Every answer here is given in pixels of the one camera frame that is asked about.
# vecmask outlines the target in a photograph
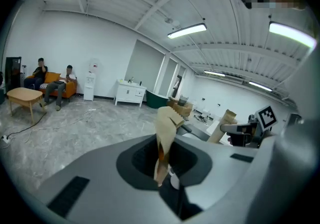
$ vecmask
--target person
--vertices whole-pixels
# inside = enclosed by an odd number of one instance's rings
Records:
[[[44,83],[45,76],[48,71],[48,67],[45,66],[44,58],[38,59],[38,67],[32,73],[33,78],[26,78],[24,79],[24,87],[34,90],[39,90],[40,85]]]
[[[45,89],[45,96],[44,96],[44,106],[49,103],[49,95],[55,90],[58,90],[58,96],[56,98],[56,111],[61,109],[61,100],[62,100],[62,93],[66,89],[66,84],[68,82],[77,83],[76,75],[72,71],[72,66],[68,65],[66,67],[66,71],[60,74],[58,81],[54,81],[49,83]]]

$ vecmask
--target ceiling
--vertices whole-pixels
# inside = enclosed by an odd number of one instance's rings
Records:
[[[283,82],[297,68],[308,48],[269,33],[278,22],[313,35],[306,10],[247,9],[240,0],[43,0],[46,11],[67,11],[101,17],[138,31],[167,48],[200,76],[204,70],[228,79],[253,81],[280,99]],[[207,31],[169,39],[179,28],[205,22]]]

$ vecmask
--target black shirt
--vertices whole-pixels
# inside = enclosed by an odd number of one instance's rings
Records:
[[[35,77],[35,78],[42,78],[43,81],[44,81],[44,80],[45,80],[46,73],[47,73],[47,71],[48,71],[48,67],[47,67],[47,66],[44,66],[44,68],[45,68],[45,72],[42,72],[42,67],[41,67],[41,66],[38,66],[38,67],[35,69],[34,72],[37,72],[37,71],[39,71],[39,72],[36,73],[36,74],[34,75],[34,77]]]

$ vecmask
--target man in white shirt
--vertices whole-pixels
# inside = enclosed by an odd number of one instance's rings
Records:
[[[66,89],[66,84],[68,82],[74,82],[77,84],[76,75],[72,72],[72,66],[68,65],[66,67],[66,72],[60,74],[58,81],[54,81],[49,83],[45,89],[45,96],[44,96],[44,105],[46,106],[49,104],[49,95],[55,90],[58,90],[58,97],[56,98],[56,111],[61,109],[61,99],[62,93]]]

